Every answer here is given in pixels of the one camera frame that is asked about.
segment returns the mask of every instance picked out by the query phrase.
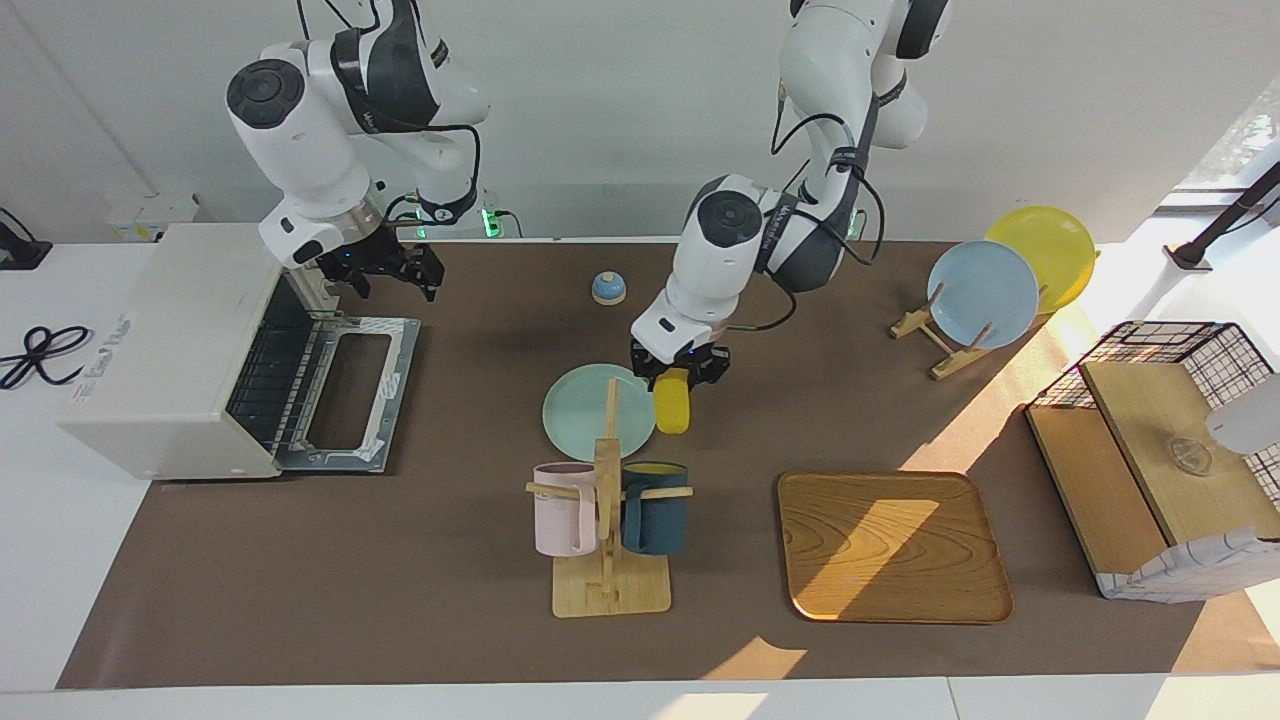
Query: blue mug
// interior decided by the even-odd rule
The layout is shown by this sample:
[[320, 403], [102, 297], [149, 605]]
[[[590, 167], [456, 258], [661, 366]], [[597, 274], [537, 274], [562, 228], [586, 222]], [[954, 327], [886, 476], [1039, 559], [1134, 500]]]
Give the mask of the blue mug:
[[687, 497], [640, 500], [655, 488], [689, 484], [689, 468], [675, 462], [628, 462], [622, 466], [627, 501], [622, 514], [622, 547], [640, 555], [675, 555], [685, 548]]

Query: light blue plate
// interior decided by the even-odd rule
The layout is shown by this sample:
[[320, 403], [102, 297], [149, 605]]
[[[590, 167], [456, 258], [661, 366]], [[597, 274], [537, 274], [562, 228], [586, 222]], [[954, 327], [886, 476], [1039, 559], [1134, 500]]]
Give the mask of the light blue plate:
[[1036, 319], [1039, 286], [1023, 256], [989, 240], [961, 242], [947, 250], [929, 273], [929, 297], [943, 283], [933, 320], [951, 340], [969, 345], [991, 323], [978, 347], [993, 350], [1014, 342]]
[[654, 411], [649, 384], [620, 365], [582, 365], [561, 375], [543, 401], [547, 437], [573, 460], [595, 459], [595, 438], [604, 437], [604, 400], [609, 378], [618, 378], [618, 445], [626, 457], [649, 441]]

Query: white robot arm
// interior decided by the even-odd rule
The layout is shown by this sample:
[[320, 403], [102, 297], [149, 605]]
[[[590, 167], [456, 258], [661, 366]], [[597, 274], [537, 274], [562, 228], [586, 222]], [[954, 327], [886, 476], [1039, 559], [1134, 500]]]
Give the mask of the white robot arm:
[[[330, 40], [275, 45], [242, 68], [227, 109], [262, 173], [284, 191], [259, 223], [288, 268], [315, 260], [329, 279], [369, 295], [367, 274], [392, 275], [434, 299], [444, 266], [425, 245], [396, 240], [356, 156], [352, 135], [370, 135], [413, 169], [429, 224], [453, 224], [475, 205], [489, 104], [472, 73], [451, 58], [416, 0], [374, 0], [374, 24]], [[449, 131], [472, 135], [474, 151]]]
[[741, 176], [698, 193], [666, 287], [631, 325], [632, 369], [650, 387], [672, 368], [687, 372], [689, 387], [719, 379], [730, 355], [714, 342], [753, 273], [790, 295], [824, 286], [849, 250], [844, 238], [870, 146], [904, 147], [924, 129], [924, 100], [908, 83], [904, 60], [941, 37], [947, 0], [791, 5], [778, 113], [790, 100], [808, 131], [808, 177], [799, 197]]

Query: white wall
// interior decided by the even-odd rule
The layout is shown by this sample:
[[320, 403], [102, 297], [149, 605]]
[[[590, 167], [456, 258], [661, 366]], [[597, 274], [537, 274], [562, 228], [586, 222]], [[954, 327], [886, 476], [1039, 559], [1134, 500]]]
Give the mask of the white wall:
[[[781, 184], [804, 158], [803, 142], [778, 159], [767, 149], [785, 0], [431, 6], [494, 100], [485, 183], [530, 234], [677, 233], [707, 179]], [[314, 31], [337, 27], [308, 8]], [[198, 192], [224, 220], [275, 202], [221, 99], [261, 47], [298, 36], [292, 3], [0, 0], [5, 40], [23, 33], [14, 13], [38, 42], [0, 45], [0, 202], [37, 232], [101, 238], [101, 197], [147, 184]], [[957, 0], [950, 33], [911, 70], [929, 129], [872, 159], [890, 236], [975, 237], [1048, 202], [1123, 240], [1280, 70], [1277, 26], [1274, 0]], [[72, 100], [46, 92], [31, 45], [65, 72]], [[375, 172], [407, 179], [383, 155]]]

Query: wire basket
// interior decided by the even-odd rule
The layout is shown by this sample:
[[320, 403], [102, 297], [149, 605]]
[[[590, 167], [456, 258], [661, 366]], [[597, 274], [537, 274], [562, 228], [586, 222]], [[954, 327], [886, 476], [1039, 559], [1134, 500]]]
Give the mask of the wire basket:
[[[1080, 375], [1084, 363], [1178, 363], [1211, 407], [1234, 400], [1272, 374], [1249, 336], [1235, 323], [1121, 323], [1032, 401], [1033, 407], [1097, 407]], [[1280, 510], [1280, 445], [1244, 457]]]

